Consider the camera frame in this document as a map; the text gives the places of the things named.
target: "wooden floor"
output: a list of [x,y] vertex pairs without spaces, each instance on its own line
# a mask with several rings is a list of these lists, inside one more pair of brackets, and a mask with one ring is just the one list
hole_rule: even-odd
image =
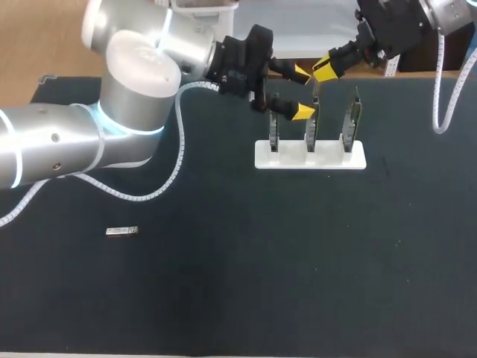
[[[80,41],[87,0],[0,2],[0,107],[27,104],[44,74],[101,75],[101,58]],[[349,76],[377,78],[382,69],[360,65]]]

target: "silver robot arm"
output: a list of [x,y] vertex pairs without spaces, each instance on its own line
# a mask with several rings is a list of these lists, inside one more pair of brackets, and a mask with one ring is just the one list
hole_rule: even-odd
[[137,167],[152,157],[180,86],[179,67],[147,37],[126,30],[109,38],[103,55],[98,103],[0,110],[0,189]]
[[83,44],[104,55],[121,30],[141,34],[180,67],[183,82],[203,78],[215,53],[214,32],[149,0],[90,0],[83,19]]

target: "robot end effector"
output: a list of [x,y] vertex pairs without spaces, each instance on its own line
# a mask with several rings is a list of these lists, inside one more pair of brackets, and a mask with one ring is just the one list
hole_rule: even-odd
[[254,110],[272,110],[288,120],[310,117],[312,108],[273,98],[265,91],[269,69],[300,84],[310,79],[295,64],[272,58],[274,35],[267,28],[255,25],[245,40],[225,37],[219,42],[210,27],[149,0],[89,1],[82,30],[87,48],[104,55],[120,30],[141,34],[171,57],[182,72],[183,83],[207,79],[218,84],[221,93],[248,97],[252,92]]
[[376,67],[416,46],[430,31],[451,34],[477,19],[472,0],[358,0],[358,6],[356,40],[330,50],[313,66],[318,81],[340,78],[362,60]]

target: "small metal part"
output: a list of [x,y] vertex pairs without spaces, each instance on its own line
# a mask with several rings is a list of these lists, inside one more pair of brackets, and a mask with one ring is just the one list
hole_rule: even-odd
[[57,76],[56,75],[43,75],[39,80],[38,80],[38,83],[39,84],[45,84],[46,80],[56,80],[57,79]]
[[353,150],[359,119],[361,118],[361,108],[361,99],[359,98],[358,87],[356,87],[353,102],[344,116],[343,130],[341,132],[345,153],[351,153]]
[[270,111],[270,147],[273,153],[278,152],[279,130],[278,113]]
[[129,236],[129,235],[136,235],[138,232],[139,232],[139,228],[137,226],[110,227],[106,229],[106,236],[108,237]]
[[318,135],[318,125],[320,123],[320,98],[318,96],[320,90],[320,83],[315,81],[315,87],[313,89],[313,108],[315,114],[306,121],[306,150],[309,153],[315,152],[316,137]]

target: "silver cylinder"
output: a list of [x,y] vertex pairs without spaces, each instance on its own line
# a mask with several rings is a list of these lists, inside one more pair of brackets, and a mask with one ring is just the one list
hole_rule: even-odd
[[3,110],[11,123],[0,125],[0,188],[81,172],[98,153],[98,127],[77,107],[30,104]]
[[466,0],[426,0],[423,6],[434,29],[446,36],[472,22]]
[[210,68],[215,53],[214,31],[188,17],[174,13],[167,34],[159,47],[180,68],[183,83],[203,78]]
[[114,122],[135,131],[162,128],[171,112],[174,97],[154,98],[128,89],[105,66],[101,82],[100,105]]
[[[100,54],[106,53],[108,42],[116,32],[130,30],[161,46],[179,65],[183,83],[201,79],[212,62],[213,30],[150,0],[102,0],[94,16],[94,19],[85,17],[84,22],[94,26],[91,49]],[[167,40],[161,43],[166,35]]]

